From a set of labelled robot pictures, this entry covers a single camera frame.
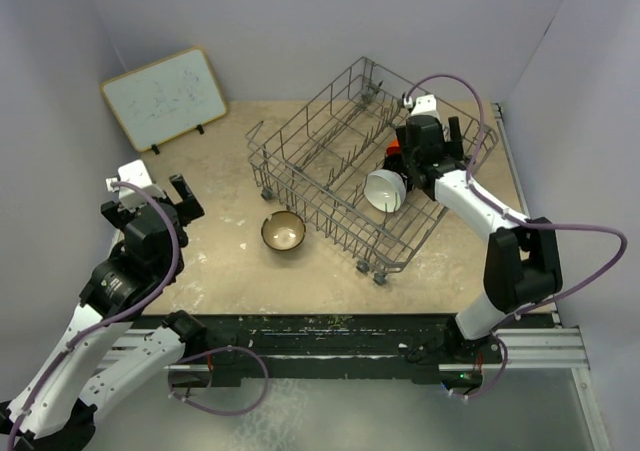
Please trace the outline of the orange bowl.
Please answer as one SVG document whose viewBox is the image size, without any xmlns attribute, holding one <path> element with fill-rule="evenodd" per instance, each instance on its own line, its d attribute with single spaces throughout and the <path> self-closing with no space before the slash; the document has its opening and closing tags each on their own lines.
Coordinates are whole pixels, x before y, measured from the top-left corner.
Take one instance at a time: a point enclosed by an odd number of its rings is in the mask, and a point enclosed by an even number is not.
<svg viewBox="0 0 640 451">
<path fill-rule="evenodd" d="M 401 153 L 401 147 L 397 140 L 392 141 L 386 148 L 387 155 L 396 155 Z"/>
</svg>

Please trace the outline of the black glossy bowl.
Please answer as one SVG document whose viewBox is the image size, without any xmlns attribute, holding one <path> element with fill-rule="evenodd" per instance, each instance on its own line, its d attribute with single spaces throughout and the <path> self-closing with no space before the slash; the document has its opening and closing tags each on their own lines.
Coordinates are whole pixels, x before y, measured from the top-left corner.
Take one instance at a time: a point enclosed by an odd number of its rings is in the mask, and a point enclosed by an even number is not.
<svg viewBox="0 0 640 451">
<path fill-rule="evenodd" d="M 407 191 L 411 191 L 413 189 L 413 180 L 408 172 L 406 165 L 404 164 L 403 157 L 400 153 L 387 155 L 384 159 L 383 169 L 398 174 L 403 180 Z"/>
</svg>

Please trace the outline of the white bowl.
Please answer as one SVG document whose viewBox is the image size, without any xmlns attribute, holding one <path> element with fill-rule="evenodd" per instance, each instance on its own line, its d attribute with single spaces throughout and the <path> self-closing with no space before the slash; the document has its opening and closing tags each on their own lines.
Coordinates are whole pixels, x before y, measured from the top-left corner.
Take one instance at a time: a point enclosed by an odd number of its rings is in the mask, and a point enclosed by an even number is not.
<svg viewBox="0 0 640 451">
<path fill-rule="evenodd" d="M 379 169 L 369 173 L 365 179 L 363 194 L 377 210 L 394 213 L 406 199 L 406 186 L 400 174 Z"/>
</svg>

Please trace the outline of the brown glazed bowl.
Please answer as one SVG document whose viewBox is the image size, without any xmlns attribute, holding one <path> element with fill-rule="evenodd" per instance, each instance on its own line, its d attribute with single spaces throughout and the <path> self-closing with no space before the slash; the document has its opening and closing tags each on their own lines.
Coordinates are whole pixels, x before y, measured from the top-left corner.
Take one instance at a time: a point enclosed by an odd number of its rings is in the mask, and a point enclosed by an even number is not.
<svg viewBox="0 0 640 451">
<path fill-rule="evenodd" d="M 263 243 L 271 250 L 291 251 L 303 243 L 306 225 L 296 213 L 283 210 L 270 214 L 263 221 L 260 234 Z"/>
</svg>

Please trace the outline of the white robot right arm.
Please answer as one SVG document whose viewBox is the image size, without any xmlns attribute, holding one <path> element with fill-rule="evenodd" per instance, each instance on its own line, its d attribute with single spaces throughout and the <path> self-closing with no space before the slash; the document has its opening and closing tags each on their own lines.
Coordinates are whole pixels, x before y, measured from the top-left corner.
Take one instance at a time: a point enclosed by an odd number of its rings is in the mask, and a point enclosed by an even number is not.
<svg viewBox="0 0 640 451">
<path fill-rule="evenodd" d="M 496 209 L 487 204 L 490 195 L 467 176 L 458 119 L 449 124 L 450 140 L 429 115 L 407 118 L 396 136 L 411 184 L 456 213 L 487 243 L 483 292 L 457 313 L 454 331 L 444 340 L 452 360 L 467 362 L 479 352 L 480 339 L 508 314 L 560 291 L 562 273 L 555 232 L 530 227 L 548 220 L 511 214 L 502 203 Z"/>
</svg>

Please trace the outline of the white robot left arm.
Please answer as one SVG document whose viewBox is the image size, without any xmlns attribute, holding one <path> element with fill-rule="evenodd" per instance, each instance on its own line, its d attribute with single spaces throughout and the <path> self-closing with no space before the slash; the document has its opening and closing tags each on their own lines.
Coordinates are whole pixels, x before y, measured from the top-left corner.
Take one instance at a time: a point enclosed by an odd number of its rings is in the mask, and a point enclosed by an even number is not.
<svg viewBox="0 0 640 451">
<path fill-rule="evenodd" d="M 163 367 L 194 363 L 206 349 L 206 328 L 185 311 L 163 318 L 142 344 L 114 364 L 105 355 L 144 309 L 184 269 L 185 228 L 204 210 L 184 177 L 170 182 L 173 202 L 143 178 L 107 184 L 132 192 L 132 202 L 109 201 L 102 215 L 122 239 L 92 272 L 71 320 L 45 364 L 13 400 L 1 405 L 1 431 L 10 450 L 82 450 L 117 405 Z"/>
</svg>

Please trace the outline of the yellow framed whiteboard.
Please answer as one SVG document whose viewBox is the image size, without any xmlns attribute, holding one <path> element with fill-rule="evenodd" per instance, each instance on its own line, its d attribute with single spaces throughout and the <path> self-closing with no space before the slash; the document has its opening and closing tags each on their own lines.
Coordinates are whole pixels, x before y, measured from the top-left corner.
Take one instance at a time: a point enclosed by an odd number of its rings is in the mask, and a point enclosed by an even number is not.
<svg viewBox="0 0 640 451">
<path fill-rule="evenodd" d="M 101 84 L 101 92 L 138 152 L 199 130 L 228 111 L 206 53 L 199 47 L 112 78 Z"/>
</svg>

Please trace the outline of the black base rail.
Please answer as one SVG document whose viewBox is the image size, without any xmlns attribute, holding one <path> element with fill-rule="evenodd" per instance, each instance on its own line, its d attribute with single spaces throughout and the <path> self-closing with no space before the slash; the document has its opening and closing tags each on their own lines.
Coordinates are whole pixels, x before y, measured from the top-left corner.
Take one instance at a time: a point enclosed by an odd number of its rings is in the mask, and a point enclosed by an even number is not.
<svg viewBox="0 0 640 451">
<path fill-rule="evenodd" d="M 498 340 L 466 342 L 450 314 L 201 314 L 206 349 L 227 350 L 170 373 L 185 387 L 237 387 L 245 379 L 458 381 L 479 384 L 499 365 Z"/>
</svg>

